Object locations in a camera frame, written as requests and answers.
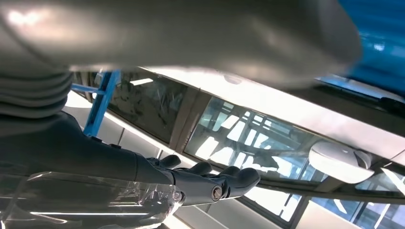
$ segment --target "bolt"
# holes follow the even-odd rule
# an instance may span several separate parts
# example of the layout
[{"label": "bolt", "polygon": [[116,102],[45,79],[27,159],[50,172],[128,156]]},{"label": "bolt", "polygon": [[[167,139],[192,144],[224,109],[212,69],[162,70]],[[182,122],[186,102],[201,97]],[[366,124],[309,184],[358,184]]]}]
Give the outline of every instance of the bolt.
[{"label": "bolt", "polygon": [[215,186],[212,192],[213,201],[218,201],[222,196],[222,188],[219,186]]}]

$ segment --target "plastic sheet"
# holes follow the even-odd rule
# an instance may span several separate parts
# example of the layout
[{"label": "plastic sheet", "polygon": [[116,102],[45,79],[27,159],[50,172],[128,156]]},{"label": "plastic sheet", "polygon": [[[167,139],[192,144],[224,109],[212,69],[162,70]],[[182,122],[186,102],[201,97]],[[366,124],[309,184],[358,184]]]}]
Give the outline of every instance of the plastic sheet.
[{"label": "plastic sheet", "polygon": [[[13,183],[12,196],[5,181]],[[182,200],[172,185],[55,172],[3,176],[0,185],[3,229],[156,228]]]}]

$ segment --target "tinted glass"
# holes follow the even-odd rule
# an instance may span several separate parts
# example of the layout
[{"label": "tinted glass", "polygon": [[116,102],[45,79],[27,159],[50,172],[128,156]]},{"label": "tinted glass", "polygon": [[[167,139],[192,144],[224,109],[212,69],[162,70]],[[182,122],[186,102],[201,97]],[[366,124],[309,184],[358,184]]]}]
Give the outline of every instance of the tinted glass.
[{"label": "tinted glass", "polygon": [[[100,75],[93,75],[99,86]],[[187,86],[143,69],[123,72],[108,108],[168,143]]]},{"label": "tinted glass", "polygon": [[[83,85],[83,84],[84,84],[83,78],[82,78],[82,75],[81,75],[80,72],[74,72],[74,73],[72,73],[72,83],[80,84],[80,85]],[[81,92],[81,91],[75,91],[75,92],[78,93],[79,95],[85,97],[85,93],[84,93],[84,92]]]},{"label": "tinted glass", "polygon": [[356,185],[359,190],[372,191],[391,191],[405,194],[405,176],[391,171],[388,168],[380,168],[376,173],[366,181]]},{"label": "tinted glass", "polygon": [[312,201],[363,229],[405,229],[405,206],[313,198]]},{"label": "tinted glass", "polygon": [[300,195],[259,187],[254,187],[245,196],[286,222],[291,220],[301,199]]},{"label": "tinted glass", "polygon": [[252,167],[269,179],[321,182],[326,175],[308,160],[311,146],[320,139],[271,116],[213,98],[185,152],[226,166]]}]

